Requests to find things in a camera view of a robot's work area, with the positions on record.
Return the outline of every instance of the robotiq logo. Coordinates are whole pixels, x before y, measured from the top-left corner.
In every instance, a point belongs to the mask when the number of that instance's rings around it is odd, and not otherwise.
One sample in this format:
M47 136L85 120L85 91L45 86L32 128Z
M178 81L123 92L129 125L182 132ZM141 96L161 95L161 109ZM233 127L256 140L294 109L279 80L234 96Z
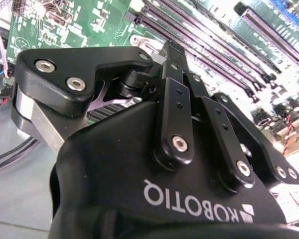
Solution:
M212 204L208 200L198 200L192 195L187 195L184 200L181 200L178 191L170 192L169 188L165 188L165 192L156 184L151 183L148 179L144 180L144 197L146 201L153 206L160 206L165 201L165 207L168 210L179 213L189 213L194 217L203 217L210 221L219 222L237 222L253 223L255 216L254 207L249 204L242 204L242 210L237 210L230 207L225 207L221 204ZM174 200L171 200L171 195L175 194Z

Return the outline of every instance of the motherboard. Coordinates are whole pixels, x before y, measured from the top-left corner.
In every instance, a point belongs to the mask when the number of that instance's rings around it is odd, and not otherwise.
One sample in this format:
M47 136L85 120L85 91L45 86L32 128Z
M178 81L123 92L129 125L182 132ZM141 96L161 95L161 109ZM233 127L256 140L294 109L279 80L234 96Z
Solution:
M211 95L228 94L274 142L299 141L299 0L15 0L12 10L10 63L35 48L155 56L173 40Z

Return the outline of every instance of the capacitor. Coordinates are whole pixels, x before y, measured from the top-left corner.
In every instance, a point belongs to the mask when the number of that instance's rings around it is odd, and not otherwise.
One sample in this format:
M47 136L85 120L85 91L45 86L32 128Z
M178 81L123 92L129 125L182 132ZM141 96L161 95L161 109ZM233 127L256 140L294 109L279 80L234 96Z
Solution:
M280 102L279 96L276 93L272 92L271 103L277 105L279 104L279 102Z
M289 105L293 108L293 110L295 112L299 111L299 105L298 105L297 101L295 101L294 99L289 99L288 102L289 102Z
M279 115L282 118L286 118L288 115L287 109L283 104L278 104L274 106L274 111L276 112L277 115Z
M283 86L281 86L281 89L279 90L279 94L284 95L286 93L288 93L288 91Z

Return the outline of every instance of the silver bolt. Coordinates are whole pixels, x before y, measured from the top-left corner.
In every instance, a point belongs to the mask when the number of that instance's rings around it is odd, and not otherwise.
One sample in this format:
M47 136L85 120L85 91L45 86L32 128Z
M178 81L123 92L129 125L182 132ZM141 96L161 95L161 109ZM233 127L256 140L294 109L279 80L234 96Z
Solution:
M185 139L183 139L180 136L174 136L172 138L172 142L174 147L179 151L179 152L186 152L188 150L188 144Z
M222 99L223 102L228 102L228 99L224 96L220 96L220 98Z
M297 174L291 168L288 168L288 173L293 179L298 179Z
M176 65L174 65L174 63L172 63L170 66L171 66L172 68L174 68L174 70L178 70L178 67L177 67Z
M287 174L286 174L286 172L285 172L280 166L277 166L277 167L276 167L276 170L277 170L278 174L279 174L282 178L287 178Z
M35 63L35 67L44 73L51 73L53 71L55 71L55 65L49 61L46 60L38 60Z
M143 58L144 60L148 60L148 59L149 59L149 58L148 58L146 55L144 55L143 53L140 53L140 57Z
M195 81L200 82L200 78L198 76L194 75L194 79L195 79Z
M246 177L249 177L249 176L250 176L251 171L250 171L248 165L247 165L245 162L239 160L239 161L236 162L236 165L237 165L239 171L240 171L243 175L245 175Z
M83 91L86 88L85 82L77 77L68 78L66 80L66 85L74 91Z

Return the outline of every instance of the small hole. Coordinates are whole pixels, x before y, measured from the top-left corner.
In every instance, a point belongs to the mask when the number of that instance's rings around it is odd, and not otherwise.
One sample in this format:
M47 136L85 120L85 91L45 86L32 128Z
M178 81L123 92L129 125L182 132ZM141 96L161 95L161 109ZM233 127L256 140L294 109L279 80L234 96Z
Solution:
M177 102L177 103L176 103L176 106L177 106L177 108L179 108L179 109L183 109L183 108L184 108L184 106L183 106L180 102Z
M51 68L51 65L48 64L48 63L42 63L42 64L41 64L41 67L44 68L44 69L50 69L50 68Z
M184 143L181 141L177 141L177 145L182 148L184 146Z
M181 90L176 90L176 92L179 94L179 95L182 95L183 92Z
M75 85L75 86L81 86L81 83L78 82L78 81L73 81L72 84Z
M153 85L151 85L151 86L149 87L149 93L152 94L152 93L154 93L155 91L156 91L156 87L153 86Z
M228 129L229 129L229 128L227 127L227 125L225 125L225 124L223 124L222 126L223 126L223 128L224 128L225 130L228 130Z

